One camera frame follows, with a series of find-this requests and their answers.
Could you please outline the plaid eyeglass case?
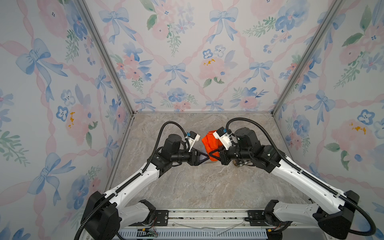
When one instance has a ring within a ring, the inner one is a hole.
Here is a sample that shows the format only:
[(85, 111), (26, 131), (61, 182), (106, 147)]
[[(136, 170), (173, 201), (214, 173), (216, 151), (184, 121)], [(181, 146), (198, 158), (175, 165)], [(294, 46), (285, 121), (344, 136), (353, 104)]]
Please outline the plaid eyeglass case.
[(242, 162), (242, 161), (238, 161), (238, 160), (233, 160), (233, 164), (236, 167), (242, 167), (242, 166), (254, 167), (255, 166), (252, 162), (247, 162), (247, 161)]

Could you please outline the purple eyeglass case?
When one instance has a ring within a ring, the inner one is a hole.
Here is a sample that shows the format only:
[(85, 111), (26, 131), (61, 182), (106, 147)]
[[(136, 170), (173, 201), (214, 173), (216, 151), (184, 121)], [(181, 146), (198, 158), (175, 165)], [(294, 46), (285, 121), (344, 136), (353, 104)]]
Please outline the purple eyeglass case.
[(210, 159), (209, 155), (206, 153), (205, 150), (197, 150), (195, 149), (196, 157), (198, 162), (205, 162)]

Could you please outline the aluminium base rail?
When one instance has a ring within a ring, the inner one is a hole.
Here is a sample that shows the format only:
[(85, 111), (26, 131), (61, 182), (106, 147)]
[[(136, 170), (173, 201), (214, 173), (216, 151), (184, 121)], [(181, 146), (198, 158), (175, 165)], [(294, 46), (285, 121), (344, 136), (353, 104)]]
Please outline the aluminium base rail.
[[(133, 224), (120, 229), (112, 240), (331, 240), (320, 228), (293, 222), (280, 226), (250, 226), (247, 209), (168, 209), (166, 227)], [(81, 240), (94, 240), (83, 231)]]

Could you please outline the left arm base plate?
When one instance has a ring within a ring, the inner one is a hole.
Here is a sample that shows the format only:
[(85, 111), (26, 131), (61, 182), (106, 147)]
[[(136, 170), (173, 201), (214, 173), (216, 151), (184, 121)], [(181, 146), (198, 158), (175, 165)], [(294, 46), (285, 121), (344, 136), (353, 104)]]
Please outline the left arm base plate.
[(144, 226), (166, 227), (169, 221), (169, 210), (151, 210), (143, 221)]

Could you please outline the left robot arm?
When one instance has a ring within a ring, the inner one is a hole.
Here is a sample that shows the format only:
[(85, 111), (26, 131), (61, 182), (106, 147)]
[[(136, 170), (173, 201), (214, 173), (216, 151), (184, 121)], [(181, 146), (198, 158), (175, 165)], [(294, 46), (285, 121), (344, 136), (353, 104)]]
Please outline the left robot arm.
[(150, 183), (182, 163), (199, 166), (209, 156), (194, 148), (200, 135), (189, 132), (185, 137), (171, 134), (162, 147), (155, 148), (151, 157), (132, 176), (116, 187), (93, 193), (86, 205), (81, 225), (75, 234), (78, 240), (86, 231), (94, 240), (112, 240), (120, 229), (133, 224), (151, 225), (155, 221), (156, 208), (147, 200), (133, 206), (127, 204)]

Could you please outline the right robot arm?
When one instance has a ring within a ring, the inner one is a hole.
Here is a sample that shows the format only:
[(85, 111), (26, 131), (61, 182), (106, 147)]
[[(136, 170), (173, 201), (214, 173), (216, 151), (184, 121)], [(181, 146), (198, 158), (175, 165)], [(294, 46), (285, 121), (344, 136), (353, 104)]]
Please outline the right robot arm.
[(310, 197), (312, 204), (288, 204), (271, 200), (263, 211), (267, 225), (280, 226), (280, 232), (290, 222), (318, 226), (328, 235), (345, 240), (355, 215), (354, 204), (359, 196), (327, 185), (296, 165), (285, 153), (271, 145), (262, 145), (256, 133), (241, 128), (231, 134), (224, 128), (211, 131), (203, 144), (212, 161), (222, 165), (249, 165), (273, 174)]

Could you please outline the orange microfiber cloth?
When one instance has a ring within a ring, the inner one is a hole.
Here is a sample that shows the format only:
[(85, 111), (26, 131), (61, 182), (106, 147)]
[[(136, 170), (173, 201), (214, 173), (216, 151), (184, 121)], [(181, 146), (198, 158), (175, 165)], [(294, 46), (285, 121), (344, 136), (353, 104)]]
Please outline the orange microfiber cloth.
[(206, 149), (210, 160), (213, 162), (220, 161), (220, 149), (224, 146), (219, 139), (214, 136), (215, 131), (209, 131), (207, 135), (202, 139), (203, 145)]

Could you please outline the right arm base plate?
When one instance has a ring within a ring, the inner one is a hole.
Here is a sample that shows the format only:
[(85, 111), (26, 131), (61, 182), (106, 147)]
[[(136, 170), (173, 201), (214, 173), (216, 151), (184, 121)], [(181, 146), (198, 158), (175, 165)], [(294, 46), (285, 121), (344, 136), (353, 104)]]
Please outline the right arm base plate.
[(244, 218), (244, 221), (249, 222), (250, 226), (268, 226), (264, 210), (248, 210), (247, 217)]

